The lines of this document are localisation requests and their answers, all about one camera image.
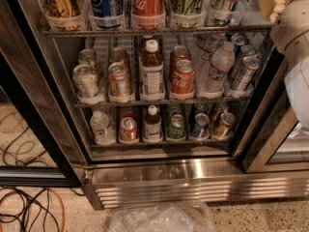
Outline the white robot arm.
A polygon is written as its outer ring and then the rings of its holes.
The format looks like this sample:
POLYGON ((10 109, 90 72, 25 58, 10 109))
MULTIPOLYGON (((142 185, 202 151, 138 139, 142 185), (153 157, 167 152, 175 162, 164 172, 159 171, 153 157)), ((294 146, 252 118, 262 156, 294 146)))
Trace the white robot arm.
POLYGON ((270 38, 288 62, 287 94, 299 123, 309 128, 309 0, 258 0, 271 22, 270 38))

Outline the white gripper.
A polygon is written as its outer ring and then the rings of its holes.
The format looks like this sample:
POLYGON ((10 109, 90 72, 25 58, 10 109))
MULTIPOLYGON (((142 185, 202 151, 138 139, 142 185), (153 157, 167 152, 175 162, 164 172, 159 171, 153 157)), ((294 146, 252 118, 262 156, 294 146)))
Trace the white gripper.
POLYGON ((309 1, 291 1, 258 0, 258 5, 265 20, 275 21, 270 37, 293 67, 308 56, 309 1))

